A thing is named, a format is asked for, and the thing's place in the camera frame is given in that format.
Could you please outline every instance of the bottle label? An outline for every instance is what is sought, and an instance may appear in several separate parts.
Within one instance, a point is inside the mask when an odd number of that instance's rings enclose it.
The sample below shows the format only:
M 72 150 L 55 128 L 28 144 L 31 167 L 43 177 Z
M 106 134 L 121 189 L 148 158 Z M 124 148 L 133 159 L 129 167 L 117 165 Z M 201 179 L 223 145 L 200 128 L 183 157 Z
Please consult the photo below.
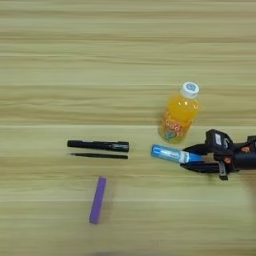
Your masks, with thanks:
M 162 135 L 166 140 L 173 138 L 183 138 L 189 130 L 190 126 L 191 122 L 178 122 L 174 120 L 168 112 L 166 112 L 161 123 Z

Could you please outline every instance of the purple eraser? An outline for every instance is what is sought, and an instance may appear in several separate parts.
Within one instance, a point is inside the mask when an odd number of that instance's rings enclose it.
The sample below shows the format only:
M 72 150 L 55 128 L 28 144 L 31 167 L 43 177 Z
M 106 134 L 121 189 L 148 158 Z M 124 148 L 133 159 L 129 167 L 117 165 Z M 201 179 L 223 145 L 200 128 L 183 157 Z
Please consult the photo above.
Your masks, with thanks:
M 100 211 L 103 203 L 103 197 L 105 192 L 107 179 L 104 177 L 99 177 L 94 200 L 92 203 L 91 214 L 89 222 L 92 224 L 98 224 L 100 218 Z

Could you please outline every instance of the robotic arm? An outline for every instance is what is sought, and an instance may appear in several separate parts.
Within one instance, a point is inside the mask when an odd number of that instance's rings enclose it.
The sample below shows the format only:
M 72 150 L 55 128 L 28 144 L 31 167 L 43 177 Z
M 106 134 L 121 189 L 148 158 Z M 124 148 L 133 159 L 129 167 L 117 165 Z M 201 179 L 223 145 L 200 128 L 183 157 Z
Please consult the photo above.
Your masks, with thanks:
M 256 169 L 256 136 L 249 136 L 245 143 L 233 143 L 218 130 L 206 132 L 205 144 L 197 144 L 184 151 L 201 156 L 213 154 L 214 161 L 180 164 L 183 168 L 200 173 L 218 173 L 221 180 L 228 180 L 231 172 Z

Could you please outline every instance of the orange juice bottle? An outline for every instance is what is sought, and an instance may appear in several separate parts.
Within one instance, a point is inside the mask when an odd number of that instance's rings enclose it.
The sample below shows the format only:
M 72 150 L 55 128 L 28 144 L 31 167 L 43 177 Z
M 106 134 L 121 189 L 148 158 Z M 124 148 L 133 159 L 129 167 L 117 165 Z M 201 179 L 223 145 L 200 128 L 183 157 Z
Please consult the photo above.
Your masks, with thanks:
M 183 84 L 178 95 L 172 97 L 161 121 L 159 133 L 169 143 L 181 142 L 199 112 L 197 84 Z

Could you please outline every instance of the blue marker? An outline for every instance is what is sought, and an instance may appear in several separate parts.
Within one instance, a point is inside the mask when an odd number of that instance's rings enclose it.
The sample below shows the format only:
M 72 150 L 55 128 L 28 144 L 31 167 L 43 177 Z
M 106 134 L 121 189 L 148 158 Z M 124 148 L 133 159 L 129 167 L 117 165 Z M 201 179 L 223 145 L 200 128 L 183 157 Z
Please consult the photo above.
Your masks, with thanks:
M 160 145 L 153 145 L 152 156 L 180 164 L 204 162 L 203 157 L 200 155 L 185 152 L 179 149 L 167 148 Z

